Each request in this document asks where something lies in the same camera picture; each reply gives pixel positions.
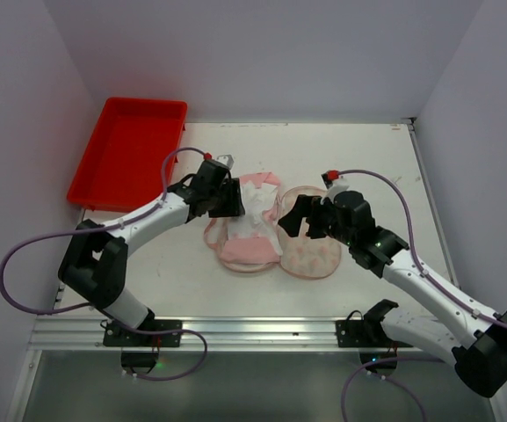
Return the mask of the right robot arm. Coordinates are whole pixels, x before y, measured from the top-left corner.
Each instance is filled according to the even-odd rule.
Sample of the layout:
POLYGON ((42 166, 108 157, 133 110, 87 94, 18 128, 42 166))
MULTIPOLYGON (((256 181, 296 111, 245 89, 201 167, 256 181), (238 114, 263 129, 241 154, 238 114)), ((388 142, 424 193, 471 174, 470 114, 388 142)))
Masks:
POLYGON ((354 261, 400 288, 430 316, 415 316, 384 299, 356 323, 345 323, 347 334, 362 342, 385 346, 399 342, 417 347, 455 369, 475 393, 491 398, 507 382, 507 311, 503 314, 476 302, 446 280, 434 287, 435 275, 411 255, 409 245, 377 225, 361 193, 333 196, 301 194, 279 219, 289 237, 306 223, 310 239, 329 237, 347 246, 354 261))

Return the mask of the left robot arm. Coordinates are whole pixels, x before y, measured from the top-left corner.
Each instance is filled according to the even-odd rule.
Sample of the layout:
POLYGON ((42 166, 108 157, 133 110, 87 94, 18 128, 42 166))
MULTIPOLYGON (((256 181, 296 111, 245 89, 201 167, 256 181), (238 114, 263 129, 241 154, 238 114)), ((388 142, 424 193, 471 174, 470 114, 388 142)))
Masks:
POLYGON ((231 155, 208 158, 166 194, 105 225, 88 219, 72 236, 58 278, 104 315, 132 330, 146 330, 155 314, 126 287, 132 253, 162 233, 203 215, 244 215, 241 186, 231 176, 231 155))

